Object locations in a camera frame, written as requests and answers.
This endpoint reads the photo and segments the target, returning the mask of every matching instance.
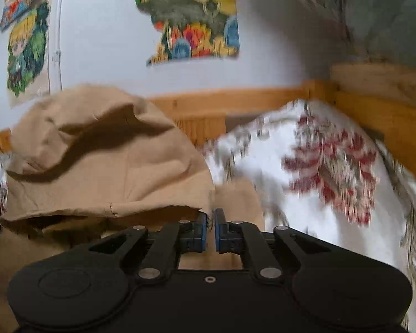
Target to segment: blue round shape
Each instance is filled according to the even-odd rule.
[[[239,49],[239,27],[237,25],[237,15],[230,16],[225,23],[224,38],[227,46]]]
[[[191,45],[185,39],[178,39],[171,51],[172,59],[187,59],[191,57]]]

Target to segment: wooden bed frame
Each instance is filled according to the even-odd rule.
[[[151,101],[194,145],[203,145],[224,134],[231,117],[255,116],[295,99],[318,99],[369,129],[416,175],[416,71],[387,64],[341,64],[333,66],[331,76],[333,82],[307,81],[295,88],[206,91]],[[9,130],[0,133],[5,151],[11,148],[9,137]]]

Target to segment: white wall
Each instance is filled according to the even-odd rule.
[[[50,34],[56,26],[52,0]],[[3,0],[0,0],[0,19]],[[63,0],[60,48],[63,88],[83,82],[115,84],[133,94],[241,86],[287,86],[326,78],[345,49],[331,26],[298,0],[237,0],[240,53],[236,59],[199,59],[146,66],[160,33],[135,0]],[[0,32],[0,130],[12,127],[34,103],[10,109],[6,94],[7,42]],[[56,92],[49,43],[51,91]]]

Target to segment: blonde cartoon character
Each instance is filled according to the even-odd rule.
[[[16,96],[38,76],[45,62],[48,3],[18,22],[9,36],[8,88]]]

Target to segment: blonde hair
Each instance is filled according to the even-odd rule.
[[[32,36],[32,30],[34,29],[36,17],[36,13],[31,14],[14,26],[11,31],[11,35],[9,36],[10,44],[19,40],[29,40],[29,38]]]

